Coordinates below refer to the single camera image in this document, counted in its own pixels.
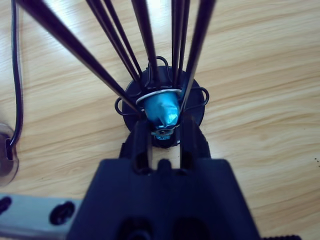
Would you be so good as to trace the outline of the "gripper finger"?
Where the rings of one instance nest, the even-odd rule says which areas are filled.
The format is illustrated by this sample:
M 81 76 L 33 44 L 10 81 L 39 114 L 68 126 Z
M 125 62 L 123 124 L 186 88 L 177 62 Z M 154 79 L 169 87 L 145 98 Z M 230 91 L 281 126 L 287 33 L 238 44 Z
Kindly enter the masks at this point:
M 121 145 L 119 158 L 131 160 L 136 174 L 152 172 L 152 136 L 150 124 L 146 119 L 136 122 L 126 141 Z
M 188 174 L 199 159 L 209 159 L 209 144 L 192 115 L 180 122 L 180 174 Z

